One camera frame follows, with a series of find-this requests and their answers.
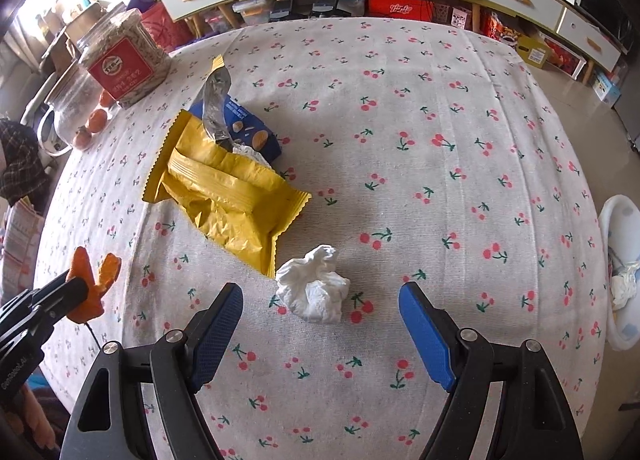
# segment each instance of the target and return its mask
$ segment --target tablecloth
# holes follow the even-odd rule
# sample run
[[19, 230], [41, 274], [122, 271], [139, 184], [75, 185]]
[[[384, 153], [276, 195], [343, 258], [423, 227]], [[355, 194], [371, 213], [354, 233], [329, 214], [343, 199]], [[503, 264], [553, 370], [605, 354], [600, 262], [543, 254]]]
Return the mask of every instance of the tablecloth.
[[[205, 240], [142, 189], [172, 119], [223, 53], [231, 95], [277, 133], [275, 169], [313, 198], [278, 241], [276, 265], [328, 243], [351, 280], [338, 325], [304, 323], [274, 281]], [[231, 459], [417, 458], [446, 393], [398, 314], [415, 280], [490, 341], [545, 347], [582, 432], [604, 349], [605, 262], [584, 173], [556, 113], [514, 50], [471, 32], [389, 19], [249, 27], [181, 49], [167, 80], [74, 152], [44, 227], [36, 285], [77, 245], [123, 272], [92, 322], [101, 342], [155, 342], [227, 281], [244, 314], [198, 394]], [[69, 321], [43, 371], [71, 409], [97, 353]], [[497, 411], [497, 386], [486, 411]], [[152, 388], [148, 419], [170, 458]], [[484, 455], [482, 426], [474, 455]]]

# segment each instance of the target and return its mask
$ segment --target tiled floor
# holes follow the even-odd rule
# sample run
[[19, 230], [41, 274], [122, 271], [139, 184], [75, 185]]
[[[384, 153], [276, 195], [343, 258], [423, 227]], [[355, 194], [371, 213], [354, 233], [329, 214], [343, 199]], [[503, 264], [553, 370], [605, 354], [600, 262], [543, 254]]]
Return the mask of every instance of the tiled floor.
[[[616, 112], [604, 106], [591, 88], [562, 72], [532, 71], [574, 146], [598, 212], [616, 194], [640, 205], [640, 156], [631, 151]], [[607, 345], [595, 404], [582, 437], [586, 460], [610, 458], [640, 417], [640, 411], [618, 411], [636, 385], [640, 386], [640, 345], [627, 352], [614, 352]]]

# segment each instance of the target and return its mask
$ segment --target white tissue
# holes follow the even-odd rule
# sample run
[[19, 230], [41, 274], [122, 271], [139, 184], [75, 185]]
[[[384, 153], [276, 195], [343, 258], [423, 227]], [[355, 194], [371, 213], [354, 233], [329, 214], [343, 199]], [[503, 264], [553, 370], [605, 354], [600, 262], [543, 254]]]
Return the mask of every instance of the white tissue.
[[622, 270], [611, 278], [611, 309], [613, 311], [624, 308], [626, 302], [636, 296], [636, 270], [640, 268], [640, 261], [625, 263]]
[[335, 272], [337, 260], [334, 247], [320, 245], [277, 270], [278, 297], [292, 314], [310, 323], [340, 322], [351, 282]]

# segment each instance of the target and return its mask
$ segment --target yellow box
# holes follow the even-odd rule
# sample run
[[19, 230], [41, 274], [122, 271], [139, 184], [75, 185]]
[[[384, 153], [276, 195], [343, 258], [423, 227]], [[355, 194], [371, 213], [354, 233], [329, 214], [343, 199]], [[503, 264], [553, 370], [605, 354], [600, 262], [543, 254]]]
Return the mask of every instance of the yellow box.
[[516, 51], [527, 64], [531, 64], [536, 68], [542, 68], [551, 54], [549, 46], [526, 35], [521, 35], [518, 38]]

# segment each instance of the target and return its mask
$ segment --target plaid cloth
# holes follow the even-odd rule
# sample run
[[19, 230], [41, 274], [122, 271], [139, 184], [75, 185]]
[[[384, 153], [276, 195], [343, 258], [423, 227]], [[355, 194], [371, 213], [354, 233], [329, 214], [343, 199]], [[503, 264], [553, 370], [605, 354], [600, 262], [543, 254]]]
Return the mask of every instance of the plaid cloth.
[[25, 196], [34, 205], [45, 202], [49, 177], [40, 162], [38, 138], [33, 129], [0, 119], [0, 143], [6, 160], [6, 169], [0, 176], [0, 197], [12, 207]]

